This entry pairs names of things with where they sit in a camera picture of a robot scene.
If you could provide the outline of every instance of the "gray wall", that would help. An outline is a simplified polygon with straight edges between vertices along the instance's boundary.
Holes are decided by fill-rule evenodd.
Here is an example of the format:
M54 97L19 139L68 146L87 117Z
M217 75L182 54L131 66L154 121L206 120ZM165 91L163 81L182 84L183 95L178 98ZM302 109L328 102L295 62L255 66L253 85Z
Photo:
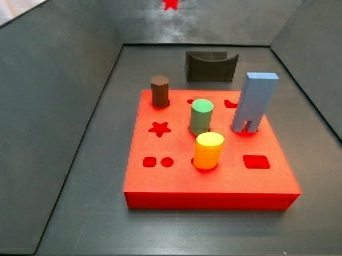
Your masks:
M271 48L342 139L342 1L306 0Z
M48 1L0 30L0 253L35 252L122 48L103 8Z
M126 43L270 45L302 0L110 1L108 16Z

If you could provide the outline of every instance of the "red star-shaped hole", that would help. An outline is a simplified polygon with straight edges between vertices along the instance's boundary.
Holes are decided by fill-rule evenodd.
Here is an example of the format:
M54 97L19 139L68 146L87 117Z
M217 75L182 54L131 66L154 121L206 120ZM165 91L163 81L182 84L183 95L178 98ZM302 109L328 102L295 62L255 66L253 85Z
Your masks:
M149 130L149 132L155 132L157 136L161 138L166 132L171 132L167 128L169 122L159 124L158 122L153 123L154 128Z
M178 1L179 0L162 0L166 3L165 11L167 11L169 8L173 8L174 10L178 9Z

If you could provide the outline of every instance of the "red board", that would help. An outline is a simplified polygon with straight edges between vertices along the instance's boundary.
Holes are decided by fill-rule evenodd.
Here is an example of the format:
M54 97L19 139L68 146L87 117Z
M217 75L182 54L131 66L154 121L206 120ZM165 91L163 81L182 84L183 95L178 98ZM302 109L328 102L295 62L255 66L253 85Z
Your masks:
M124 181L130 208L285 210L301 195L267 118L255 134L234 133L241 92L170 90L170 107L153 107L142 92ZM215 169L193 164L195 136L189 131L191 102L214 103L210 130L225 136Z

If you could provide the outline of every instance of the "light blue block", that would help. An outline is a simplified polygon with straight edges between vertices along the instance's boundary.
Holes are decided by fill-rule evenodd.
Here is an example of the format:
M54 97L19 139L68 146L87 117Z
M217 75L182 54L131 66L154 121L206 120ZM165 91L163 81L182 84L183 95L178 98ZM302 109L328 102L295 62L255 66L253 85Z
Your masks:
M257 132L279 77L275 73L247 72L233 131Z

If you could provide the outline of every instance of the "gray floor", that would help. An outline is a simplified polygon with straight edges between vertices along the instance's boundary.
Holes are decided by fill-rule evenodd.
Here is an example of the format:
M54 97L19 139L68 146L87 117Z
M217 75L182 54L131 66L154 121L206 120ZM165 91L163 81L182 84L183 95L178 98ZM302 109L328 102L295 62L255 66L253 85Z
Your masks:
M187 83L186 51L241 54L233 83ZM241 90L247 71L277 72L267 116L303 195L286 212L130 211L122 194L142 89L165 74L174 89ZM341 254L338 139L269 48L124 47L88 127L39 255Z

